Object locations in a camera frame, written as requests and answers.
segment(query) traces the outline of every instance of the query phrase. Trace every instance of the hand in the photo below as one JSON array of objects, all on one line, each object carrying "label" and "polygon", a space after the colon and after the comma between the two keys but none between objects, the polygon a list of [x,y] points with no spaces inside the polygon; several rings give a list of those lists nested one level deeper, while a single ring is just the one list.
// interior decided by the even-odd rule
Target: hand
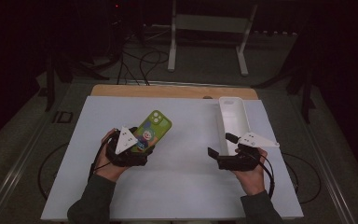
[{"label": "hand", "polygon": [[[107,133],[106,136],[103,138],[102,142],[104,142],[109,137],[109,135],[111,135],[115,131],[116,131],[116,129],[113,129],[109,133]],[[104,145],[104,147],[100,153],[100,156],[98,157],[98,160],[95,164],[95,169],[97,169],[98,167],[101,167],[101,166],[103,166],[103,167],[97,169],[94,174],[100,175],[112,182],[117,182],[117,180],[121,176],[121,174],[123,174],[123,172],[126,171],[130,167],[119,167],[119,166],[115,166],[114,164],[110,163],[110,161],[105,156],[106,148],[107,148],[107,144]]]},{"label": "hand", "polygon": [[[260,161],[264,164],[267,151],[261,148],[258,151],[261,154]],[[240,180],[247,195],[255,195],[266,190],[264,186],[264,170],[260,165],[257,165],[252,171],[232,171],[232,173]]]}]

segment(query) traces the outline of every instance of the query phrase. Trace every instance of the white tabletop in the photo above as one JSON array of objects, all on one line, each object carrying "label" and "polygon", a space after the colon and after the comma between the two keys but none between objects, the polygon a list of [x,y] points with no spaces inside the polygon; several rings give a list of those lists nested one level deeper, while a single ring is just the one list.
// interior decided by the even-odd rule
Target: white tabletop
[{"label": "white tabletop", "polygon": [[[244,101],[250,127],[275,141],[261,101]],[[66,220],[80,199],[102,137],[112,128],[134,127],[157,109],[172,121],[144,167],[131,167],[118,180],[112,219],[236,219],[245,217],[240,183],[219,170],[207,147],[219,150],[217,100],[89,96],[42,214]],[[303,217],[281,151],[264,148],[275,174],[272,202],[283,218]],[[266,187],[269,178],[265,175]]]}]

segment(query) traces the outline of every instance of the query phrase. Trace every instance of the cable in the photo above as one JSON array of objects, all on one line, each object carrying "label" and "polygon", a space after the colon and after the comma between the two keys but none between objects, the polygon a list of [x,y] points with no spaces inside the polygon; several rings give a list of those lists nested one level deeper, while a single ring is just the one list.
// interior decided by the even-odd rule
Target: cable
[{"label": "cable", "polygon": [[269,159],[267,159],[267,157],[265,157],[265,156],[263,156],[263,155],[260,155],[260,156],[263,157],[263,158],[268,162],[269,168],[270,168],[270,170],[271,170],[271,174],[272,174],[273,177],[275,177],[275,175],[274,175],[274,170],[272,169],[272,165],[271,165],[271,162],[269,162]]},{"label": "cable", "polygon": [[[152,66],[152,68],[150,68],[150,69],[146,72],[146,74],[145,74],[145,73],[144,73],[144,70],[142,69],[142,62],[145,60],[145,57],[146,57],[147,55],[152,54],[152,53],[154,53],[154,52],[155,52],[155,51],[150,51],[150,52],[144,54],[144,56],[142,56],[141,60],[139,61],[139,69],[141,70],[141,74],[142,74],[142,76],[144,77],[144,80],[145,80],[145,83],[146,83],[147,86],[150,86],[149,82],[147,81],[147,75],[150,73],[150,71],[152,71],[152,70],[158,65],[158,63],[155,63],[155,64]],[[161,54],[159,53],[159,54],[158,54],[158,62],[159,62],[160,58],[161,58]]]},{"label": "cable", "polygon": [[[168,56],[168,54],[167,54],[166,52],[163,52],[163,51],[160,51],[160,50],[157,50],[157,49],[155,49],[155,51],[151,51],[151,52],[147,53],[146,55],[151,54],[151,53],[154,53],[154,52],[158,53],[158,61],[153,65],[152,68],[150,68],[150,69],[146,72],[145,77],[147,77],[147,76],[149,75],[149,73],[150,73],[155,67],[157,67],[157,65],[158,65],[159,63],[165,63],[165,62],[167,62],[167,61],[169,60],[169,56]],[[163,53],[163,54],[165,54],[165,55],[167,56],[167,58],[166,58],[165,60],[163,60],[163,61],[160,61],[160,59],[161,59],[161,53]],[[144,61],[144,58],[145,58],[146,55],[144,55],[144,56],[142,57],[142,60],[141,60],[141,62],[140,62],[140,64],[139,64],[142,73],[143,73],[143,70],[142,70],[141,64],[142,64],[142,62]]]},{"label": "cable", "polygon": [[264,159],[266,159],[266,161],[269,163],[269,166],[271,168],[271,172],[269,171],[269,169],[267,169],[267,167],[263,164],[263,162],[261,162],[260,160],[258,160],[257,158],[255,158],[252,154],[243,151],[243,153],[245,153],[247,156],[249,156],[250,158],[254,159],[255,161],[258,162],[258,164],[263,168],[263,170],[266,172],[266,174],[269,177],[269,190],[268,190],[268,196],[270,198],[272,198],[272,194],[274,193],[275,190],[275,180],[274,180],[274,176],[273,176],[273,170],[272,170],[272,166],[271,163],[269,162],[269,160],[267,160],[266,157],[262,156],[260,154],[260,156],[262,156]]},{"label": "cable", "polygon": [[124,67],[127,69],[127,72],[130,73],[130,75],[132,76],[132,78],[136,81],[136,83],[138,84],[138,86],[140,86],[141,84],[139,84],[138,80],[135,78],[135,76],[132,74],[132,72],[130,71],[129,67],[123,63]]},{"label": "cable", "polygon": [[109,165],[109,164],[110,164],[110,162],[108,162],[108,163],[105,164],[105,165],[99,166],[99,167],[95,168],[94,171],[99,170],[99,169],[101,169],[101,168],[103,168],[103,167],[105,167],[105,166],[107,166],[107,165]]},{"label": "cable", "polygon": [[295,179],[296,179],[296,183],[293,185],[295,185],[295,192],[298,193],[298,176],[295,172],[295,169],[293,169],[292,166],[289,165],[289,163],[287,163],[287,161],[283,160],[284,164],[286,164],[286,166],[292,171],[292,174],[295,176]]},{"label": "cable", "polygon": [[123,53],[120,54],[120,70],[118,70],[118,76],[117,76],[117,83],[116,85],[118,85],[118,82],[120,81],[120,76],[121,76],[121,69],[123,68]]},{"label": "cable", "polygon": [[163,60],[163,61],[158,61],[158,62],[150,62],[150,61],[147,61],[147,60],[143,60],[142,58],[139,58],[139,57],[137,57],[137,56],[135,56],[135,55],[133,55],[133,54],[130,54],[130,53],[126,52],[126,51],[123,51],[123,53],[127,54],[128,56],[131,56],[132,58],[135,58],[135,59],[138,59],[138,60],[143,60],[144,63],[166,63],[166,62],[169,60],[168,53],[166,53],[166,52],[164,52],[164,51],[161,51],[161,50],[158,50],[158,49],[155,49],[155,48],[151,48],[151,49],[153,49],[154,51],[157,51],[158,53],[165,54],[165,55],[167,56],[167,59],[165,59],[165,60]]},{"label": "cable", "polygon": [[116,132],[111,133],[102,143],[100,148],[98,149],[97,155],[95,156],[94,162],[91,164],[91,167],[89,168],[89,178],[87,179],[87,181],[90,181],[90,178],[92,176],[92,174],[94,174],[95,169],[95,165],[97,164],[97,160],[98,157],[101,154],[101,151],[103,150],[103,147],[106,145],[106,143],[113,137],[113,135],[116,134]]},{"label": "cable", "polygon": [[145,41],[151,40],[151,39],[156,38],[156,37],[158,37],[158,36],[160,36],[160,35],[164,35],[165,33],[168,33],[170,30],[171,30],[171,28],[170,28],[170,29],[167,29],[166,31],[160,32],[160,33],[157,34],[157,35],[150,36],[150,37],[148,37]]},{"label": "cable", "polygon": [[315,195],[312,196],[310,199],[308,199],[308,200],[306,200],[306,201],[304,201],[304,202],[300,202],[300,203],[310,203],[310,202],[312,202],[313,200],[315,200],[315,199],[319,196],[319,194],[321,193],[321,191],[322,191],[322,180],[321,180],[321,178],[319,177],[318,171],[312,166],[312,164],[310,164],[309,162],[305,161],[305,160],[302,159],[302,158],[299,158],[298,156],[295,156],[295,155],[292,155],[292,154],[289,154],[289,153],[284,153],[284,152],[283,152],[282,154],[283,154],[283,155],[286,155],[286,156],[290,156],[290,157],[296,158],[296,159],[298,159],[298,160],[300,160],[300,161],[305,162],[305,163],[313,170],[313,172],[316,174],[316,176],[318,177],[318,183],[319,183],[318,191],[317,191],[317,192],[315,193]]},{"label": "cable", "polygon": [[54,153],[56,153],[58,150],[60,150],[60,149],[63,148],[63,147],[66,147],[66,146],[68,146],[68,145],[69,145],[69,142],[62,144],[62,145],[60,145],[59,147],[56,147],[54,150],[52,150],[52,151],[46,156],[46,158],[42,161],[42,164],[39,166],[39,171],[38,171],[38,173],[37,173],[37,186],[39,187],[39,191],[40,191],[40,193],[42,194],[42,196],[43,196],[43,198],[44,198],[45,200],[48,199],[48,195],[47,195],[46,192],[43,190],[43,188],[42,188],[42,183],[41,183],[41,181],[40,181],[43,167],[45,166],[45,163],[48,161],[48,159],[49,159]]}]

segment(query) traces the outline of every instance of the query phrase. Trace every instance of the white container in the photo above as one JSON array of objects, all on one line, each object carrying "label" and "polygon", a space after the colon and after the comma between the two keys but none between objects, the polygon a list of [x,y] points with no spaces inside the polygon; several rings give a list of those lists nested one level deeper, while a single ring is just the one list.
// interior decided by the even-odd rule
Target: white container
[{"label": "white container", "polygon": [[235,149],[238,148],[238,145],[226,140],[226,133],[242,137],[251,131],[245,104],[239,97],[221,97],[219,98],[219,105],[220,113],[217,113],[217,125],[221,144],[220,155],[234,156],[237,155]]}]

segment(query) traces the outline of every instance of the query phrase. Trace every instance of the green phone case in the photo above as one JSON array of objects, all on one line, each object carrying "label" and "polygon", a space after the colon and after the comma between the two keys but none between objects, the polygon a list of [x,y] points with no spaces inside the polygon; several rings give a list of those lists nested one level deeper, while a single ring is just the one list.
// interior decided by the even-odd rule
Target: green phone case
[{"label": "green phone case", "polygon": [[172,123],[160,111],[154,110],[133,135],[138,139],[132,152],[147,152],[172,127]]}]

